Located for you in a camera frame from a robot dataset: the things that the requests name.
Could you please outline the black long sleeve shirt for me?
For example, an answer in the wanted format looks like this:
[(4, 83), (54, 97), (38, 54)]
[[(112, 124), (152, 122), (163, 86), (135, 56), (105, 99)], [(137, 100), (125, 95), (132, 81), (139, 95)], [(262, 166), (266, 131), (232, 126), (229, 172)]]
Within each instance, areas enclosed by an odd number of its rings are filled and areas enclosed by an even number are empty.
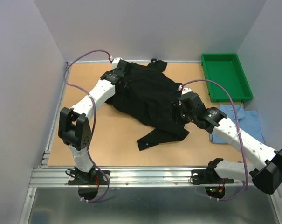
[(153, 131), (137, 140), (140, 151), (150, 147), (184, 140), (189, 132), (185, 123), (173, 123), (171, 103), (178, 100), (180, 92), (176, 83), (163, 72), (167, 62), (152, 59), (147, 65), (122, 60), (117, 68), (124, 71), (124, 88), (118, 88), (106, 103), (128, 114)]

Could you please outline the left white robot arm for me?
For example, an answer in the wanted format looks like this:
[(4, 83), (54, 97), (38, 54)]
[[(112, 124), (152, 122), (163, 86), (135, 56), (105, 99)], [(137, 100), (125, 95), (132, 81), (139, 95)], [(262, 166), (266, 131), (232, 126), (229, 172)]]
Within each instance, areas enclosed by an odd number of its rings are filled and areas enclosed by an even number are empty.
[(95, 180), (92, 170), (94, 163), (89, 158), (89, 146), (93, 136), (93, 128), (89, 122), (96, 122), (96, 111), (116, 93), (127, 87), (124, 76), (128, 74), (131, 63), (122, 58), (112, 61), (112, 70), (105, 72), (95, 87), (71, 108), (64, 107), (60, 111), (58, 136), (68, 145), (80, 170), (79, 178), (90, 184)]

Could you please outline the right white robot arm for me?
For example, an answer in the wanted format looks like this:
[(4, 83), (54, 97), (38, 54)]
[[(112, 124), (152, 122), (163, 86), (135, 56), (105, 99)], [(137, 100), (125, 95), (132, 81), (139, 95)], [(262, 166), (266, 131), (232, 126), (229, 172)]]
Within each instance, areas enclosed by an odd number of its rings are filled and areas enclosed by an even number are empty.
[(261, 192), (273, 194), (282, 183), (282, 149), (261, 143), (216, 107), (206, 108), (199, 95), (180, 86), (180, 97), (172, 103), (171, 116), (175, 123), (193, 123), (199, 129), (223, 139), (239, 151), (250, 163), (237, 163), (216, 158), (192, 176), (194, 185), (216, 184), (227, 180), (252, 183)]

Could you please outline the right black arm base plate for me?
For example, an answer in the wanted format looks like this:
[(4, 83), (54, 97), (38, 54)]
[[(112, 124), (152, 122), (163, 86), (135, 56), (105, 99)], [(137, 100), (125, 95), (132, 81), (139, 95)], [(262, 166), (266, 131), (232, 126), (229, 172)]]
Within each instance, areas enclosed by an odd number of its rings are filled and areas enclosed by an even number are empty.
[(220, 184), (223, 183), (223, 178), (220, 178), (214, 170), (208, 170), (207, 168), (192, 170), (190, 177), (190, 183), (194, 185), (201, 184)]

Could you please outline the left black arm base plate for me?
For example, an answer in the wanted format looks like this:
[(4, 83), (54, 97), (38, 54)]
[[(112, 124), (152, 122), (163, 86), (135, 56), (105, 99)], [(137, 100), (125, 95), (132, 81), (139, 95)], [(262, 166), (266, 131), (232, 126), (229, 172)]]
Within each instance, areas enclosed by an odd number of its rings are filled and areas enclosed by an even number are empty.
[(68, 176), (68, 185), (79, 186), (79, 185), (90, 185), (90, 186), (102, 186), (107, 185), (107, 177), (110, 176), (110, 171), (103, 171), (103, 175), (100, 171), (96, 169), (91, 169), (89, 172), (85, 173), (77, 169), (67, 169), (65, 171)]

